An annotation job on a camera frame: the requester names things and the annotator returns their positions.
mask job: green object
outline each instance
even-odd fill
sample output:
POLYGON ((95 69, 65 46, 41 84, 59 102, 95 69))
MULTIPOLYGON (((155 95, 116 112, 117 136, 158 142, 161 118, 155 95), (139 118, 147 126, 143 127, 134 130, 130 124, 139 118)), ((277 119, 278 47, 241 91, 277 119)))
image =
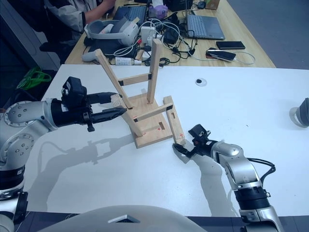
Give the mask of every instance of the green object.
POLYGON ((35 67, 26 73, 16 88, 28 90, 39 85, 41 82, 49 82, 51 80, 52 77, 50 75, 43 73, 39 67, 35 67))

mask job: white bottle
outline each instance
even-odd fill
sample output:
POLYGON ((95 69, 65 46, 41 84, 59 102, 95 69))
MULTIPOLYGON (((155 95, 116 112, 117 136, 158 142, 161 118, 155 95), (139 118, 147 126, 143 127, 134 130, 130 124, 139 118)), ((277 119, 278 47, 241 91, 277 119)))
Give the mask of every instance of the white bottle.
POLYGON ((141 65, 141 61, 132 58, 116 57, 116 65, 141 65))

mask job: gray floor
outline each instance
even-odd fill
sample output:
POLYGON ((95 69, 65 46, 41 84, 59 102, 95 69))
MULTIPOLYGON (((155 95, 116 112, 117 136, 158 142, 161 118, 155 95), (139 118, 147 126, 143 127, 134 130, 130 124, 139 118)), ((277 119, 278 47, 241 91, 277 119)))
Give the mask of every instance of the gray floor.
MULTIPOLYGON (((276 67, 309 69, 309 0, 228 2, 276 67)), ((18 231, 35 232, 67 216, 31 212, 18 231)), ((233 217, 189 218, 209 232, 238 232, 243 225, 240 218, 233 217)), ((309 228, 309 216, 281 217, 281 221, 287 232, 307 232, 309 228)))
POLYGON ((228 0, 277 68, 309 69, 308 0, 228 0))

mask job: laptop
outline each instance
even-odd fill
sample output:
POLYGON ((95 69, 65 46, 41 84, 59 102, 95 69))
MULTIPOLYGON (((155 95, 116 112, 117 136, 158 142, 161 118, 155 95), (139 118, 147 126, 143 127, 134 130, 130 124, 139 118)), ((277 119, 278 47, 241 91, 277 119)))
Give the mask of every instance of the laptop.
POLYGON ((126 17, 128 21, 133 21, 138 17, 140 20, 136 24, 140 26, 146 20, 149 3, 148 1, 147 5, 144 6, 119 6, 113 19, 121 20, 123 17, 126 17))
POLYGON ((188 37, 200 39, 224 40, 219 21, 216 17, 193 15, 188 13, 187 0, 185 0, 185 16, 187 20, 188 37))

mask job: chair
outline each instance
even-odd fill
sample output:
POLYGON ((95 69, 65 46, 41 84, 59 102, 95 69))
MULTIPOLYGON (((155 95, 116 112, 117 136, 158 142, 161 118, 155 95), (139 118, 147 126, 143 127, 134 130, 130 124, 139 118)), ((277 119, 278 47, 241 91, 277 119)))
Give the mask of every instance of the chair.
POLYGON ((40 46, 42 52, 55 52, 63 64, 73 46, 61 43, 71 39, 71 29, 44 7, 43 0, 8 0, 12 7, 36 31, 43 32, 48 42, 40 46))

